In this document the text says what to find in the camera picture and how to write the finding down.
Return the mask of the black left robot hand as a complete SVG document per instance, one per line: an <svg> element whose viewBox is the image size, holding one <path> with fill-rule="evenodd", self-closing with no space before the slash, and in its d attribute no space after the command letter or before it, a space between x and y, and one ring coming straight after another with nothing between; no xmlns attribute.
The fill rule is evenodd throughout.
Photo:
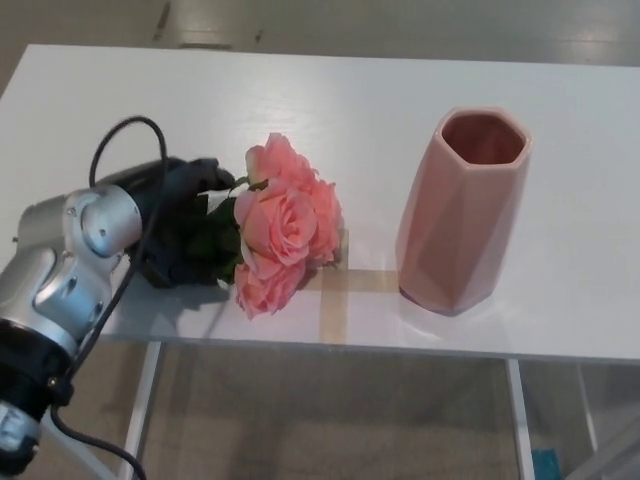
<svg viewBox="0 0 640 480"><path fill-rule="evenodd" d="M235 177L215 158L186 161L171 157L164 187L159 190L161 170L161 162L156 160L108 175L97 183L124 189L140 207L144 224L154 204L160 204L138 269L149 284L159 289L216 285L222 274L214 260L215 249L207 247L195 253L191 246L207 230L208 193L229 190Z"/></svg>

